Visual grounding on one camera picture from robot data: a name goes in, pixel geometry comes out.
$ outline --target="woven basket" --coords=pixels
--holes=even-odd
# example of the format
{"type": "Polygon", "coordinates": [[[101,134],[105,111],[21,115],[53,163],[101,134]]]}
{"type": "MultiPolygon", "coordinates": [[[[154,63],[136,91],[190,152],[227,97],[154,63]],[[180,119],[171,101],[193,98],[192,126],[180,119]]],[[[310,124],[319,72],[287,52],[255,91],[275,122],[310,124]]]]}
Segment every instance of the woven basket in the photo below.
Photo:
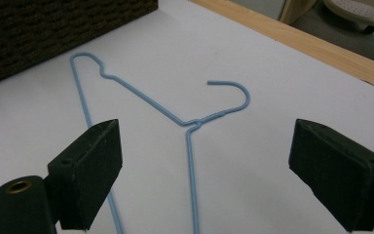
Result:
{"type": "Polygon", "coordinates": [[[0,0],[0,80],[158,9],[158,0],[0,0]]]}

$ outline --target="blue wire hanger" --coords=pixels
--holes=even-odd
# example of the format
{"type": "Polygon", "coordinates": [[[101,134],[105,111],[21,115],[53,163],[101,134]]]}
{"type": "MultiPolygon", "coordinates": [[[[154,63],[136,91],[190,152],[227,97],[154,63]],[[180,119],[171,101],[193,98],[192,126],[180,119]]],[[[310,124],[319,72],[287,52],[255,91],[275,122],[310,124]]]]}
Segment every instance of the blue wire hanger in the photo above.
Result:
{"type": "MultiPolygon", "coordinates": [[[[166,115],[170,120],[172,120],[177,125],[179,125],[181,127],[193,126],[190,129],[188,129],[187,132],[186,132],[186,142],[187,142],[187,157],[188,157],[188,169],[189,169],[189,178],[190,178],[190,193],[191,193],[191,207],[192,207],[192,216],[193,216],[193,230],[194,230],[194,234],[199,234],[200,233],[199,209],[198,209],[198,204],[197,204],[197,188],[196,188],[196,179],[195,179],[193,150],[192,150],[193,147],[192,147],[192,142],[191,142],[191,134],[194,131],[198,130],[205,123],[208,123],[212,120],[223,117],[227,114],[245,109],[248,106],[248,104],[250,103],[250,94],[249,94],[248,90],[243,85],[241,85],[239,83],[236,83],[236,82],[232,82],[232,81],[208,81],[207,82],[208,85],[227,85],[227,86],[234,86],[234,87],[239,88],[245,95],[245,102],[240,106],[230,108],[230,109],[226,109],[226,110],[222,110],[222,111],[207,115],[206,117],[203,117],[201,119],[193,119],[193,120],[189,120],[189,121],[182,121],[177,116],[175,116],[170,111],[168,111],[166,108],[164,108],[163,106],[158,104],[156,101],[154,101],[153,99],[151,99],[150,97],[148,97],[147,95],[145,95],[144,93],[142,93],[141,91],[139,91],[138,89],[136,89],[135,87],[133,87],[132,85],[127,83],[126,81],[124,81],[123,79],[121,79],[121,78],[119,78],[115,75],[106,74],[104,72],[104,64],[98,57],[96,57],[95,55],[93,55],[91,53],[88,53],[88,52],[80,52],[80,53],[76,53],[76,54],[72,55],[69,61],[71,63],[72,72],[73,72],[73,75],[74,75],[75,83],[76,83],[76,86],[77,86],[77,89],[78,89],[78,94],[80,96],[81,105],[82,105],[82,108],[83,108],[83,111],[84,111],[84,115],[85,115],[88,127],[92,126],[93,123],[91,121],[89,109],[87,107],[87,103],[86,103],[86,100],[85,100],[85,97],[84,97],[84,92],[83,92],[83,89],[81,87],[81,82],[80,82],[78,72],[77,72],[77,69],[76,69],[76,66],[75,66],[75,63],[74,63],[74,59],[77,58],[77,57],[88,57],[88,58],[91,58],[92,60],[94,60],[99,66],[99,74],[101,75],[101,77],[118,82],[120,85],[124,86],[126,89],[130,90],[135,95],[142,98],[144,101],[146,101],[151,106],[156,108],[158,111],[160,111],[161,113],[166,115]]],[[[120,221],[120,218],[119,218],[119,215],[118,215],[118,209],[117,209],[117,206],[116,206],[116,203],[115,203],[115,200],[114,200],[114,195],[112,193],[112,190],[108,194],[108,203],[109,203],[109,206],[110,206],[111,214],[113,215],[113,219],[114,219],[117,234],[124,234],[123,225],[122,225],[122,223],[120,221]]]]}

